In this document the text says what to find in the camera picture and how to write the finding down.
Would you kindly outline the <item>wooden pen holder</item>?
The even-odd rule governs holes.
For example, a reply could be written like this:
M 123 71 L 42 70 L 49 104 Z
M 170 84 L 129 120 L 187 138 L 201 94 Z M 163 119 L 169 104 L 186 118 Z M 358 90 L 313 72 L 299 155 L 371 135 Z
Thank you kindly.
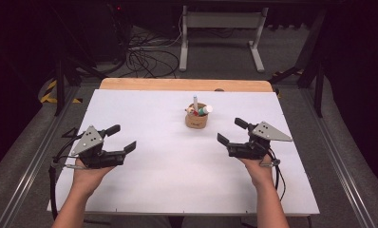
M 207 121 L 208 121 L 208 116 L 203 115 L 203 116 L 198 116 L 194 112 L 194 105 L 190 104 L 186 109 L 186 116 L 185 116 L 185 124 L 189 128 L 194 128 L 194 129 L 202 129 L 206 126 Z

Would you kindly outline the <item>yellow black hazard tape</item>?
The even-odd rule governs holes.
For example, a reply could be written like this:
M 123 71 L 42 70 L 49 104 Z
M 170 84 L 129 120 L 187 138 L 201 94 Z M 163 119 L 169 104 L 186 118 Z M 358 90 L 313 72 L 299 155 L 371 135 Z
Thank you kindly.
M 51 96 L 51 93 L 54 91 L 55 86 L 57 85 L 57 81 L 53 79 L 47 86 L 46 91 L 44 92 L 44 95 L 40 99 L 40 102 L 43 103 L 50 103 L 50 104 L 56 104 L 57 99 L 53 98 Z

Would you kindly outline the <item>person's left hand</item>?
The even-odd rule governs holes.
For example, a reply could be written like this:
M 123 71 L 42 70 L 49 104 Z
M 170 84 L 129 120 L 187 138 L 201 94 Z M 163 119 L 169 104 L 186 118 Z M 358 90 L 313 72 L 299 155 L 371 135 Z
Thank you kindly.
M 78 166 L 78 169 L 74 170 L 71 190 L 87 196 L 93 194 L 105 175 L 113 169 L 113 166 L 100 169 L 88 169 L 79 159 L 75 161 L 75 164 Z

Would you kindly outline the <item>grey metal floor rail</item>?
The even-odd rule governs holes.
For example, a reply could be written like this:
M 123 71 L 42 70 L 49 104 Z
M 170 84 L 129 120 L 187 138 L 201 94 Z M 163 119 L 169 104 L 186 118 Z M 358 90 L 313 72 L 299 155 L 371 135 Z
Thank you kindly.
M 44 105 L 0 162 L 0 228 L 10 228 L 45 158 L 78 86 L 69 87 L 58 116 L 55 106 Z
M 318 113 L 314 108 L 312 95 L 307 89 L 303 88 L 300 89 L 300 93 L 303 97 L 303 100 L 307 104 L 309 111 L 312 114 L 314 122 L 319 128 L 320 135 L 323 137 L 323 142 L 328 151 L 328 156 L 331 160 L 333 169 L 335 170 L 336 175 L 340 180 L 342 188 L 350 202 L 351 208 L 360 224 L 360 227 L 377 228 L 373 222 L 367 206 L 365 205 L 361 197 L 361 194 L 356 187 L 353 176 L 343 162 L 341 154 L 333 141 L 333 138 L 325 121 L 318 116 Z

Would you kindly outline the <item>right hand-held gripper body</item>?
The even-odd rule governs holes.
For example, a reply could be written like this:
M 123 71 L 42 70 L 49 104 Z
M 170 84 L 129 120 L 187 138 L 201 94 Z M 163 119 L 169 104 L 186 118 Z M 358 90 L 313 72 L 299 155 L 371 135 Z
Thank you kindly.
M 266 122 L 257 124 L 248 123 L 249 127 L 245 129 L 248 133 L 248 141 L 229 142 L 226 146 L 230 157 L 261 160 L 267 154 L 270 154 L 271 141 L 291 142 L 292 137 L 278 130 Z

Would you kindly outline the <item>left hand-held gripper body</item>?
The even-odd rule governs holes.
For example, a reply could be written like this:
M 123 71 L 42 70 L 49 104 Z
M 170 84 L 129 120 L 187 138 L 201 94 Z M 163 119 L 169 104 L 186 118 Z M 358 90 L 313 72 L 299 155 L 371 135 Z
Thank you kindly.
M 78 136 L 78 143 L 71 150 L 70 155 L 80 159 L 89 169 L 99 169 L 122 165 L 125 154 L 122 151 L 107 152 L 103 150 L 104 131 L 97 130 L 90 125 L 87 130 Z

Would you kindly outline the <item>white board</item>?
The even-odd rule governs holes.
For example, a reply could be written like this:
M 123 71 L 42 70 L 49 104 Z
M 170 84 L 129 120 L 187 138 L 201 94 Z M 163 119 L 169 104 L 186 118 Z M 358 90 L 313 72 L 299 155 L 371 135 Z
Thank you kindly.
M 185 109 L 198 97 L 198 109 L 213 111 L 202 129 L 185 124 Z M 256 193 L 242 162 L 217 141 L 248 140 L 235 118 L 266 122 L 290 131 L 272 92 L 94 91 L 81 124 L 99 130 L 119 124 L 104 150 L 137 142 L 124 164 L 104 177 L 88 200 L 93 214 L 246 215 L 256 211 Z

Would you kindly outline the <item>black metal stand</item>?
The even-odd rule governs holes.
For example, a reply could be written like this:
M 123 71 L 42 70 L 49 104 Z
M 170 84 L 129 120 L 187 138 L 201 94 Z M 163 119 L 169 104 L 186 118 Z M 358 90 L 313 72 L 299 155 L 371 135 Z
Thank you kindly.
M 51 51 L 56 61 L 58 116 L 66 108 L 65 81 L 79 86 L 82 79 L 78 68 L 98 79 L 106 76 L 96 69 L 83 26 L 75 5 L 77 0 L 47 0 L 49 26 L 47 28 Z
M 297 85 L 299 88 L 308 88 L 312 81 L 315 81 L 313 108 L 318 117 L 322 117 L 321 105 L 324 84 L 324 72 L 322 66 L 323 57 L 319 50 L 319 39 L 321 37 L 320 32 L 322 25 L 324 24 L 326 12 L 325 9 L 318 11 L 295 65 L 284 72 L 278 72 L 269 80 L 269 83 L 274 85 L 285 78 L 294 75 L 299 70 L 303 70 L 297 81 Z

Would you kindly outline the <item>white metal stand frame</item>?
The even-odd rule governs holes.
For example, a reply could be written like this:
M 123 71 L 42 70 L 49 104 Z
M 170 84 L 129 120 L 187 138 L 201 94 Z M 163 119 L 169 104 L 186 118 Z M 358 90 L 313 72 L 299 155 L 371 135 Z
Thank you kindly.
M 248 42 L 256 70 L 264 72 L 258 44 L 268 15 L 268 8 L 257 12 L 198 12 L 190 11 L 187 6 L 182 7 L 180 21 L 180 64 L 179 70 L 185 71 L 188 61 L 188 29 L 254 29 L 255 38 Z

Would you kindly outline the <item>person's right hand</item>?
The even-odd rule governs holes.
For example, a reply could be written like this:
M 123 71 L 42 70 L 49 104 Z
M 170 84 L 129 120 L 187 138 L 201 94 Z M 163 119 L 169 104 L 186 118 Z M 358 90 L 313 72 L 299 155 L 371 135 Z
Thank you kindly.
M 245 165 L 256 189 L 274 186 L 272 159 L 269 155 L 264 156 L 261 160 L 240 159 L 240 161 Z

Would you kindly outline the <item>black cabinet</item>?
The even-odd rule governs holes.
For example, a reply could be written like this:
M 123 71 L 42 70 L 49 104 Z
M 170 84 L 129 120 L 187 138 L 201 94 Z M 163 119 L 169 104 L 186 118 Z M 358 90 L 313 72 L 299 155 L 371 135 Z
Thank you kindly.
M 121 6 L 106 3 L 86 4 L 81 9 L 85 36 L 96 62 L 124 63 L 131 26 Z

